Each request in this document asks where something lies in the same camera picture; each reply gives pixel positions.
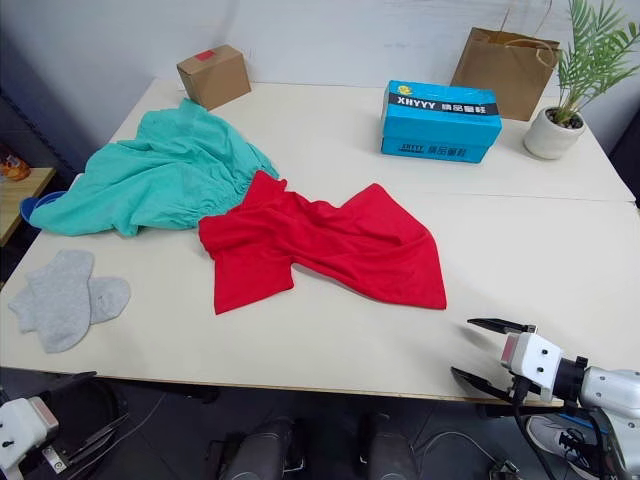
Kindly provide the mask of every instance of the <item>small brown box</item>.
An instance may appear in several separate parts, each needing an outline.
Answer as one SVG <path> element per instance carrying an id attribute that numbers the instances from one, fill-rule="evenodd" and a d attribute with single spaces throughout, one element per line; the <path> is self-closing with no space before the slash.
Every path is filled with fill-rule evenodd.
<path id="1" fill-rule="evenodd" d="M 207 110 L 251 91 L 242 53 L 229 45 L 187 58 L 178 73 L 189 98 Z"/>

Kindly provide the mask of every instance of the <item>cardboard box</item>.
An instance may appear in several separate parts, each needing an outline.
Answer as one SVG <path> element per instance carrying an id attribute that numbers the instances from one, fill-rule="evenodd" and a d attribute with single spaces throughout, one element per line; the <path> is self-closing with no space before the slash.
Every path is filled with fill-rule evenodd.
<path id="1" fill-rule="evenodd" d="M 189 98 L 207 110 L 251 91 L 244 57 L 229 45 L 187 58 L 178 73 Z"/>
<path id="2" fill-rule="evenodd" d="M 502 122 L 491 90 L 389 82 L 382 153 L 478 163 Z"/>

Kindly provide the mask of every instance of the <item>robotic arm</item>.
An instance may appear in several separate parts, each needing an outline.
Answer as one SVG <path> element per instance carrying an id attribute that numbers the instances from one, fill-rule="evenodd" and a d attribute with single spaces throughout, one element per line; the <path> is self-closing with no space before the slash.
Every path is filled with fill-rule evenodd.
<path id="1" fill-rule="evenodd" d="M 588 360 L 584 357 L 578 357 L 575 361 L 566 359 L 563 357 L 564 351 L 538 335 L 534 325 L 520 325 L 493 318 L 471 319 L 468 322 L 507 335 L 500 363 L 513 375 L 513 387 L 502 391 L 483 378 L 452 367 L 454 375 L 485 393 L 511 403 L 515 414 L 518 414 L 529 392 L 539 394 L 545 402 L 550 402 L 554 397 L 564 401 L 564 405 L 557 408 L 531 407 L 538 412 L 566 412 L 593 422 L 590 412 L 601 411 L 610 433 L 606 453 L 612 458 L 616 473 L 623 479 L 638 478 L 640 372 L 587 367 Z M 523 413 L 526 413 L 526 408 L 523 407 Z"/>

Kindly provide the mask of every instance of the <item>white pot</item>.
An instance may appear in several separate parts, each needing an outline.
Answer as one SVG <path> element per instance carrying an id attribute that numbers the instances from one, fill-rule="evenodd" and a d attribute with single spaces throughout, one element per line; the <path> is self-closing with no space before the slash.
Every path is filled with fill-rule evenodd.
<path id="1" fill-rule="evenodd" d="M 576 143 L 578 137 L 585 131 L 585 123 L 583 118 L 580 128 L 565 128 L 553 123 L 547 117 L 547 110 L 553 107 L 540 110 L 538 116 L 531 124 L 531 128 L 524 136 L 524 146 L 531 153 L 542 158 L 560 158 L 569 149 L 571 145 Z"/>

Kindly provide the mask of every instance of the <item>red sticker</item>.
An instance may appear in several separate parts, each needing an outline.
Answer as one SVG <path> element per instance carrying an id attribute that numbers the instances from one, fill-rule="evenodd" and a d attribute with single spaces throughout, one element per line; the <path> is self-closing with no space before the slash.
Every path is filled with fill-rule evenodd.
<path id="1" fill-rule="evenodd" d="M 204 52 L 200 52 L 197 55 L 194 55 L 198 60 L 204 62 L 205 60 L 209 60 L 216 54 L 213 50 L 205 50 Z"/>

